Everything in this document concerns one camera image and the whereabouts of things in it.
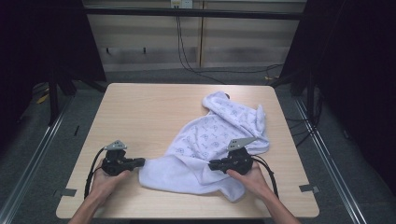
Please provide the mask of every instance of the wooden table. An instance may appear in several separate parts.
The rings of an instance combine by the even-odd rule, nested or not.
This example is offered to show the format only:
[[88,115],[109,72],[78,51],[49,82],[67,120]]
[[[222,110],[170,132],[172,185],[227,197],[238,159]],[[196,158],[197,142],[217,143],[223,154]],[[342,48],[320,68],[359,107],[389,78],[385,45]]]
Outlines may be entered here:
[[[275,172],[280,200],[297,217],[317,216],[318,205],[313,193],[300,191],[299,186],[309,183],[273,88],[119,83],[107,88],[66,187],[77,189],[77,193],[74,197],[62,197],[57,216],[70,218],[83,202],[87,174],[100,148],[120,139],[128,146],[126,158],[161,157],[185,124],[207,114],[202,99],[215,91],[224,91],[234,102],[251,108],[263,106],[270,149],[262,156]],[[269,175],[262,170],[271,186]],[[191,195],[146,189],[140,186],[138,172],[134,170],[95,216],[261,218],[270,214],[250,193],[237,203],[230,203],[220,192]]]

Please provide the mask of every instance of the gray carpet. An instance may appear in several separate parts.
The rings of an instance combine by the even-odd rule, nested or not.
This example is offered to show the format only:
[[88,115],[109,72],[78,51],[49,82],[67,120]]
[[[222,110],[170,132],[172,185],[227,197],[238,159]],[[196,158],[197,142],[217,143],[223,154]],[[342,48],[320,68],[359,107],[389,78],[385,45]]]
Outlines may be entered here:
[[[262,68],[234,68],[234,71],[256,71]],[[254,74],[237,74],[227,72],[204,73],[226,84],[265,85],[265,77],[275,78],[278,71],[271,70]],[[150,83],[207,83],[219,84],[217,81],[198,76],[184,69],[153,70],[144,72],[107,74],[107,85],[112,82],[150,82]],[[53,196],[57,189],[66,186],[79,151],[91,127],[103,94],[76,82],[78,92],[65,113],[64,121],[53,139],[45,159],[39,166],[21,206],[12,223],[66,223],[56,217],[55,211],[60,201]],[[285,117],[300,119],[294,97],[290,95],[290,86],[276,88],[276,94]],[[66,100],[61,97],[60,105]],[[3,206],[7,196],[18,182],[26,164],[32,157],[36,146],[47,129],[49,121],[49,102],[36,105],[35,99],[30,104],[21,120],[19,131],[8,146],[8,151],[0,159],[0,203]],[[289,120],[290,132],[295,134],[294,141],[299,143],[307,134],[304,124]],[[344,128],[324,103],[318,129],[346,183],[350,187],[368,223],[395,223],[396,200],[376,172],[362,158],[359,148],[352,140],[344,137]],[[307,177],[312,185],[318,186],[320,192],[316,199],[320,214],[315,218],[302,218],[303,223],[353,223],[337,189],[332,182],[314,143],[307,138],[298,146]],[[185,220],[166,221],[165,223],[207,223],[224,222],[221,220]],[[227,220],[227,223],[262,223],[262,220]],[[273,223],[270,218],[265,223]],[[129,220],[96,219],[92,223],[130,223]],[[133,220],[131,223],[160,223],[156,220]]]

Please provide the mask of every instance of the human arm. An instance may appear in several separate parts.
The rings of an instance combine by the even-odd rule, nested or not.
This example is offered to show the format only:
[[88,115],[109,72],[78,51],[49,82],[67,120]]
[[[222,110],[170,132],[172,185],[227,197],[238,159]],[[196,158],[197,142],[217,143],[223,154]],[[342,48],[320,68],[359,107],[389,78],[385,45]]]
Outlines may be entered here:
[[300,223],[268,187],[257,162],[253,162],[251,170],[245,175],[240,175],[234,170],[227,170],[227,174],[239,180],[250,192],[265,203],[275,223]]
[[69,224],[90,223],[96,210],[105,203],[107,197],[114,191],[116,186],[131,172],[126,170],[117,176],[110,176],[102,169],[96,170],[93,176],[90,194],[70,219]]

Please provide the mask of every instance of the white towel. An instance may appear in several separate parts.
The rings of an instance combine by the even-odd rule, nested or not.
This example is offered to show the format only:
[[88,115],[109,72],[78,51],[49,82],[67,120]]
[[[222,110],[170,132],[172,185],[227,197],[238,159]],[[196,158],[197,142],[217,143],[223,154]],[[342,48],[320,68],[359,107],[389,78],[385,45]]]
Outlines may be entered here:
[[250,155],[266,152],[265,114],[261,105],[256,110],[240,105],[222,91],[206,96],[203,106],[209,113],[184,126],[163,157],[146,160],[139,182],[148,188],[180,193],[220,190],[234,202],[244,195],[244,186],[222,171],[211,171],[208,162],[227,157],[227,146],[237,138],[258,138],[246,146]]

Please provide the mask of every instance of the forearm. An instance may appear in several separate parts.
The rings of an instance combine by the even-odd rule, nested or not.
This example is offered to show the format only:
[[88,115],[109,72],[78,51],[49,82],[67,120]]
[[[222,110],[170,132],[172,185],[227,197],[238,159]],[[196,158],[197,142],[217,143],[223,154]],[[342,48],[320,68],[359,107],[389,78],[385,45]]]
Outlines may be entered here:
[[276,224],[293,224],[300,221],[285,207],[285,205],[268,188],[260,190],[260,198],[265,203]]
[[69,224],[90,223],[99,206],[99,198],[95,197],[93,194],[88,195],[77,212],[73,215],[72,219],[70,219]]

